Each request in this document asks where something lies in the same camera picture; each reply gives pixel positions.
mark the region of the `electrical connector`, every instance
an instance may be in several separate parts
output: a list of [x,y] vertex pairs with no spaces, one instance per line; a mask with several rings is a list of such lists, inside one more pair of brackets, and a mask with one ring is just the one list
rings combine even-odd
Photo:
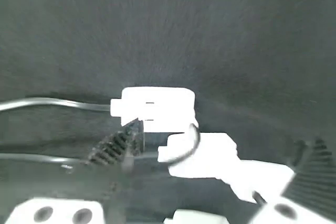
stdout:
[[121,117],[124,126],[143,121],[144,132],[185,132],[195,118],[195,93],[186,88],[130,87],[121,99],[111,99],[111,116]]

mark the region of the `white plastic bracket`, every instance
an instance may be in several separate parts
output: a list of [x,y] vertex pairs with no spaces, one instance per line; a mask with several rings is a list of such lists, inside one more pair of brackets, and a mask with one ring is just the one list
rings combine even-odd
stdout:
[[17,205],[5,224],[104,224],[103,208],[96,201],[33,198]]
[[[158,148],[158,162],[180,156],[193,146],[186,134],[168,137],[167,146]],[[267,202],[279,196],[294,176],[285,165],[240,160],[236,143],[226,133],[201,133],[196,152],[182,163],[169,168],[170,175],[183,178],[217,178],[229,184],[241,200],[256,203],[253,192]]]
[[195,93],[186,88],[129,87],[121,99],[111,99],[111,116],[124,126],[136,118],[144,132],[185,132],[195,118]]

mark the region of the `wire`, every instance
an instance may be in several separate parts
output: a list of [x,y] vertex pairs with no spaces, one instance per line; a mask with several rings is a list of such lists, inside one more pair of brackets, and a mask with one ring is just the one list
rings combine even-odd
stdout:
[[35,105],[57,105],[57,106],[77,108],[81,110],[110,111],[110,105],[108,104],[84,103],[84,102],[76,102],[56,98],[47,98],[47,97],[24,98],[24,99],[0,102],[0,111],[12,110],[21,107],[35,106]]
[[190,133],[193,135],[193,138],[194,138],[194,146],[191,148],[191,150],[179,157],[175,157],[171,160],[165,161],[164,162],[165,166],[170,167],[170,166],[177,165],[185,161],[187,158],[191,157],[196,152],[201,142],[201,135],[200,135],[200,132],[198,131],[198,128],[193,123],[190,125]]
[[70,157],[56,157],[40,154],[26,154],[26,153],[0,153],[0,159],[15,160],[15,161],[31,161],[39,163],[53,163],[53,164],[84,164],[85,161],[78,158]]

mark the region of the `dark gray fabric surface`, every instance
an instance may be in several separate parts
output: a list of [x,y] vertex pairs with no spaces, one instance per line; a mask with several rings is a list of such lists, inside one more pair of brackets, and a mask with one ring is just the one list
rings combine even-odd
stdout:
[[[45,95],[108,103],[128,86],[186,87],[196,93],[203,132],[227,132],[241,158],[284,163],[295,139],[318,136],[335,147],[335,3],[0,0],[0,101]],[[25,108],[0,114],[0,145],[78,156],[81,141],[99,141],[118,125],[103,113]],[[231,215],[231,223],[255,210],[220,182],[176,181],[139,189],[136,206],[157,207],[152,220],[162,220],[196,205]],[[152,200],[142,200],[149,192]]]

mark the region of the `white plastic part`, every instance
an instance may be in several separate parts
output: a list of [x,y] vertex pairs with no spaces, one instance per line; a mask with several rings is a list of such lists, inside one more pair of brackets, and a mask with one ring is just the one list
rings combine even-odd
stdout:
[[[91,218],[89,218],[87,214],[89,212],[92,214]],[[17,205],[5,222],[5,224],[23,223],[104,224],[105,221],[103,208],[96,201],[33,198]]]
[[130,87],[121,99],[111,99],[111,116],[121,117],[121,125],[136,118],[145,132],[185,132],[195,118],[195,93],[186,88]]
[[[165,162],[192,148],[185,134],[168,137],[167,146],[158,148],[158,162]],[[242,161],[237,156],[236,143],[225,133],[201,133],[201,142],[191,157],[171,166],[170,175],[183,178],[217,178],[229,184],[241,200],[256,203],[257,191],[267,201],[272,201],[284,190],[294,176],[285,165],[261,161]]]
[[[290,207],[295,214],[294,218],[288,218],[277,211],[277,206],[282,204],[283,206]],[[293,201],[278,197],[274,202],[265,204],[261,210],[252,218],[249,224],[307,224],[307,223],[318,223],[318,224],[332,224],[330,221],[313,211],[304,208]]]
[[175,211],[173,219],[165,219],[164,224],[229,224],[224,216],[195,210]]

